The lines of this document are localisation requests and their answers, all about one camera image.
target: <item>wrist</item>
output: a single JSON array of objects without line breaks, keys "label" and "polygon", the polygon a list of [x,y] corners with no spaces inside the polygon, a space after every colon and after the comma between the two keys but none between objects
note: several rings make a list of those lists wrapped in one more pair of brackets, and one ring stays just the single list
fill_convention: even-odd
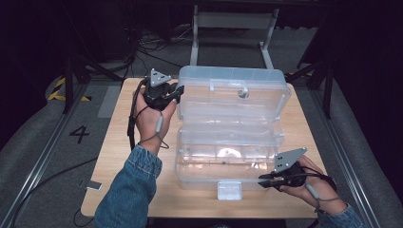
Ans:
[{"label": "wrist", "polygon": [[317,209],[333,215],[343,212],[347,208],[346,203],[325,180],[313,181],[311,185],[317,192]]},{"label": "wrist", "polygon": [[151,154],[158,157],[158,152],[160,151],[161,144],[153,141],[139,142],[139,145],[148,150]]}]

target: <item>printed number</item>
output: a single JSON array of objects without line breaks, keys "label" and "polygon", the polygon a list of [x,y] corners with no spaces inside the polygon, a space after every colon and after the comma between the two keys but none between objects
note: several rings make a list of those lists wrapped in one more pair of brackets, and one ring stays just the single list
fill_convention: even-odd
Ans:
[{"label": "printed number", "polygon": [[80,128],[78,128],[70,133],[70,136],[80,136],[80,138],[78,139],[78,144],[81,143],[83,136],[88,136],[88,135],[89,135],[89,133],[86,133],[86,126],[84,126],[84,125],[80,126]]}]

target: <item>hand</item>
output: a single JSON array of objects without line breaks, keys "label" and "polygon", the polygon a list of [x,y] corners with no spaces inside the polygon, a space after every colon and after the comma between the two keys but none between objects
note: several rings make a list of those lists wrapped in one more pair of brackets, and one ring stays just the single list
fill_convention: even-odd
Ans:
[{"label": "hand", "polygon": [[[302,156],[301,158],[299,158],[298,161],[301,167],[308,167],[316,170],[320,174],[323,174],[323,171],[307,157]],[[308,168],[304,168],[305,173],[315,173]],[[308,182],[312,185],[312,187],[315,189],[322,200],[338,198],[338,194],[326,180],[322,180],[318,177],[307,177],[305,182]],[[329,214],[337,214],[346,210],[347,208],[347,205],[342,199],[335,199],[332,201],[317,201],[309,192],[308,188],[306,188],[305,184],[300,187],[290,187],[283,185],[279,189],[280,191],[285,192],[291,196],[300,198],[306,201],[308,204],[319,208],[320,210],[325,211]]]},{"label": "hand", "polygon": [[[134,117],[136,117],[138,113],[146,107],[136,120],[137,129],[139,129],[141,136],[141,146],[155,156],[158,156],[162,140],[168,132],[172,115],[176,110],[176,104],[177,101],[173,100],[162,112],[160,112],[159,110],[147,107],[147,103],[144,100],[144,88],[140,90],[139,96],[137,97]],[[156,135],[156,127],[161,115],[163,115],[163,125],[158,136]]]}]

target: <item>plastic box lid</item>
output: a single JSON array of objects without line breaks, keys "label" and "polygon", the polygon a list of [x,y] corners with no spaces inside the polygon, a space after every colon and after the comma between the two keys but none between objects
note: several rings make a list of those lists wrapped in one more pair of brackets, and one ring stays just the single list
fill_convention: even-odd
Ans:
[{"label": "plastic box lid", "polygon": [[256,122],[273,119],[291,94],[277,69],[185,66],[178,86],[185,86],[179,117],[192,123],[211,117]]}]

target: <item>clear plastic storage box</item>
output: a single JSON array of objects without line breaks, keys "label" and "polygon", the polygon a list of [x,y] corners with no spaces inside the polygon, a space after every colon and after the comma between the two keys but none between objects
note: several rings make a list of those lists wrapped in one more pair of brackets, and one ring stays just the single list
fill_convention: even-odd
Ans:
[{"label": "clear plastic storage box", "polygon": [[283,142],[279,113],[290,97],[275,69],[185,66],[178,86],[176,173],[184,189],[219,190],[238,200],[241,189],[262,189]]}]

